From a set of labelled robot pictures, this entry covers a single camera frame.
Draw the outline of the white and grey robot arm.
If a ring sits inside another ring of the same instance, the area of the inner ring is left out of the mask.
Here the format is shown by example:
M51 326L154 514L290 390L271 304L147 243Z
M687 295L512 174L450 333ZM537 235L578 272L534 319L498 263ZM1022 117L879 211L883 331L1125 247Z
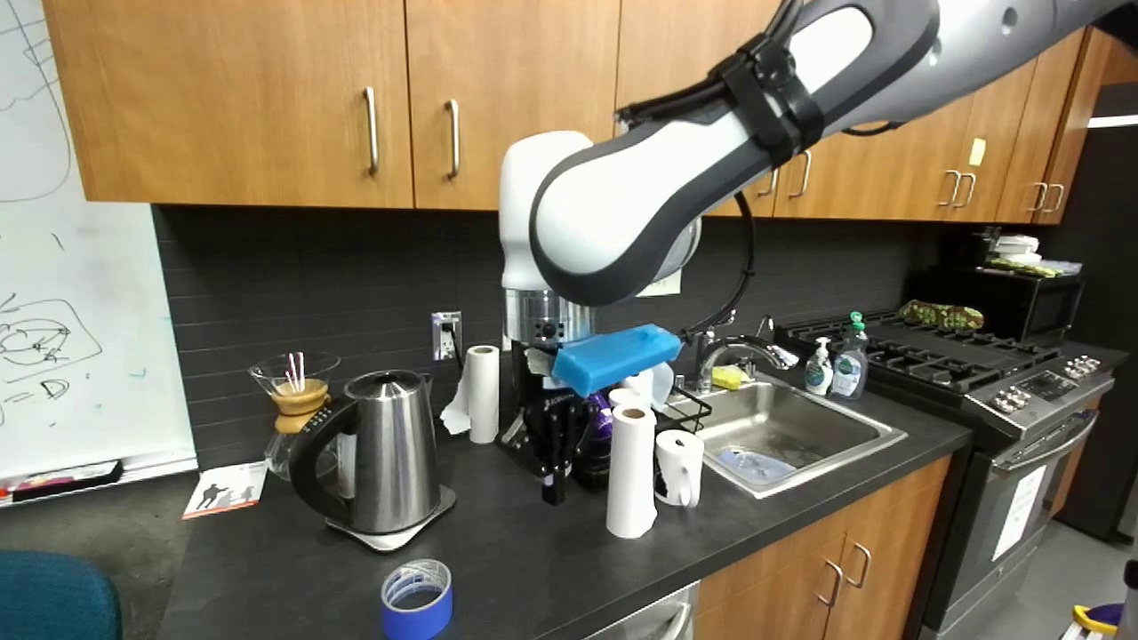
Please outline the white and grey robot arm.
M1126 42L1134 0L781 0L701 82L631 102L597 144L541 132L503 159L506 345L546 501L567 497L568 429L555 383L591 398L655 362L555 312L627 304L684 272L701 217L748 183L859 125L906 125L1017 71L1061 39Z

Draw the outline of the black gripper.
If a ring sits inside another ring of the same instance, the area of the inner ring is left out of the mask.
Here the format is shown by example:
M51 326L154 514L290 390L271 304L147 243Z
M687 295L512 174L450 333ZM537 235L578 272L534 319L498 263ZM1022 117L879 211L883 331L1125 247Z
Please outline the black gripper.
M537 477L548 506L561 506L568 484L601 492L608 484L608 429L601 398L581 398L552 376L560 333L552 319L537 322L508 351L508 421L498 446Z

